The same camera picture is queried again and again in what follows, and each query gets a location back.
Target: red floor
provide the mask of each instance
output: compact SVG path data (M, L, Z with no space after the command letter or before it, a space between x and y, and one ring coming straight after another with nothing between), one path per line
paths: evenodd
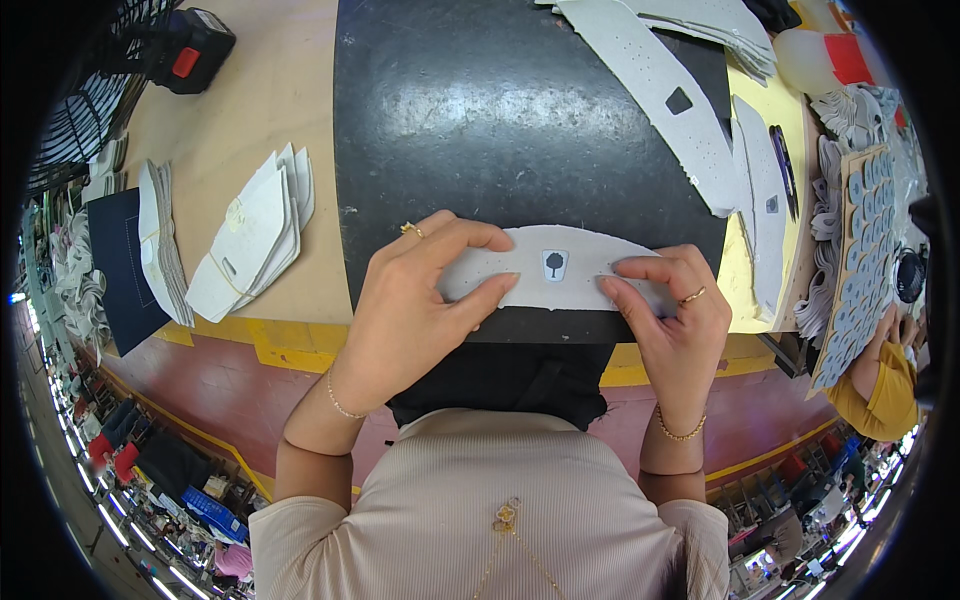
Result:
M140 394L204 432L237 447L251 468L274 475L274 452L287 415L318 375L261 365L253 346L199 335L193 348L149 338L122 359L104 364ZM705 472L739 464L779 447L836 415L820 394L804 401L808 378L779 370L714 381L705 426ZM649 386L608 388L610 413L590 433L609 444L636 475ZM393 440L396 426L383 408L364 423L354 450L354 485Z

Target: tree logo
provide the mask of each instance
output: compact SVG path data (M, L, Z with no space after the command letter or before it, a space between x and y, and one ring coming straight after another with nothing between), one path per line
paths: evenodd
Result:
M547 281L563 281L569 256L566 250L544 250L543 277Z

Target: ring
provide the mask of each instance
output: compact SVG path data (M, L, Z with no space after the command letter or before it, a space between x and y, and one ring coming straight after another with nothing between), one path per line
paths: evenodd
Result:
M409 221L407 221L406 223L400 226L400 234L406 233L407 231L416 231L417 235L420 236L420 239L423 239L425 237L423 235L423 231L420 231L419 227L417 227L413 223L410 223Z
M690 294L689 296L684 298L683 300L678 300L677 304L679 304L680 306L683 306L684 304L688 303L689 301L695 298L700 298L704 294L704 292L706 292L706 290L707 290L707 286L705 285L699 290L697 290L696 292L694 292L693 294Z

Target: worker in yellow shirt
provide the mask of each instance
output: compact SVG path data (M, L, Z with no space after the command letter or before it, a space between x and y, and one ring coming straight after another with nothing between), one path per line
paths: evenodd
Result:
M861 435L890 442L918 422L916 383L917 372L900 345L897 307L891 304L876 324L873 339L827 390L827 399Z

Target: red button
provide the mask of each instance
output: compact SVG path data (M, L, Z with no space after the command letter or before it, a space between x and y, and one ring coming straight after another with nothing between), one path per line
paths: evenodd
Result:
M190 75L190 71L193 70L193 65L197 64L199 57L199 50L194 50L189 47L183 48L180 50L180 55L177 57L177 61L174 62L174 67L171 70L177 77L186 79L186 77Z

